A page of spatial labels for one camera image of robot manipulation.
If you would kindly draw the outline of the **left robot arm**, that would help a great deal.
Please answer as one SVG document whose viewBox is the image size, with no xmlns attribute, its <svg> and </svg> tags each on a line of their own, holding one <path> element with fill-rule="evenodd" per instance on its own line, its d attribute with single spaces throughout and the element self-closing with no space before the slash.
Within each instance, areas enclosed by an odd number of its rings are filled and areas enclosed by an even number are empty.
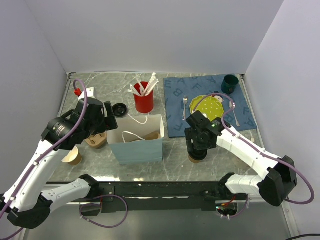
<svg viewBox="0 0 320 240">
<path fill-rule="evenodd" d="M 109 101 L 81 99 L 75 109 L 51 120 L 38 147 L 15 184 L 0 196 L 0 209 L 16 227 L 35 229 L 56 209 L 78 199 L 94 201 L 100 183 L 84 174 L 75 181 L 52 190 L 44 186 L 62 160 L 91 135 L 117 129 Z"/>
</svg>

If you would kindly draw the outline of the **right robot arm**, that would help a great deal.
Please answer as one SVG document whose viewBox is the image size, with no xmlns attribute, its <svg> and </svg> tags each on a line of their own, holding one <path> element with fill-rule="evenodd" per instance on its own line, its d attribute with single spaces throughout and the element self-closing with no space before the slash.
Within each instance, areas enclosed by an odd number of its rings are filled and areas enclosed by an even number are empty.
<svg viewBox="0 0 320 240">
<path fill-rule="evenodd" d="M 208 150 L 221 147 L 256 172 L 256 175 L 226 174 L 218 188 L 223 199 L 228 200 L 236 194 L 256 195 L 278 207 L 298 184 L 293 170 L 295 163 L 290 157 L 279 157 L 267 152 L 221 118 L 211 121 L 196 111 L 186 122 L 189 125 L 184 130 L 186 146 L 192 161 L 202 161 Z"/>
</svg>

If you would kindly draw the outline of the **black cup lid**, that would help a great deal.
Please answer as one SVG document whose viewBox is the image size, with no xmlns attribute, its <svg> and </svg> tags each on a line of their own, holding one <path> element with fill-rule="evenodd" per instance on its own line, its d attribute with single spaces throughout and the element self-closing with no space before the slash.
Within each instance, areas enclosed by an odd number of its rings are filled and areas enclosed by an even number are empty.
<svg viewBox="0 0 320 240">
<path fill-rule="evenodd" d="M 112 110 L 114 115 L 117 118 L 123 118 L 127 115 L 128 113 L 128 108 L 124 103 L 116 103 L 112 106 Z"/>
<path fill-rule="evenodd" d="M 193 151 L 190 151 L 188 153 L 188 155 L 191 155 L 191 156 L 203 156 L 203 157 L 206 157 L 208 154 L 208 151 L 207 150 L 193 150 Z"/>
</svg>

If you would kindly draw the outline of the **light blue paper bag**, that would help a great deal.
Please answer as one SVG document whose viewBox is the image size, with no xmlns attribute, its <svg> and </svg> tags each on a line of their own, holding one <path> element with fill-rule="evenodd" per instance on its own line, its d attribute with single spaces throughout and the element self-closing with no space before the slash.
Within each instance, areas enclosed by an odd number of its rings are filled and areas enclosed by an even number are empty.
<svg viewBox="0 0 320 240">
<path fill-rule="evenodd" d="M 118 128 L 107 131 L 107 143 L 121 165 L 160 162 L 163 159 L 165 128 L 163 117 L 157 115 L 127 115 L 116 120 Z M 150 133 L 161 138 L 145 140 Z"/>
</svg>

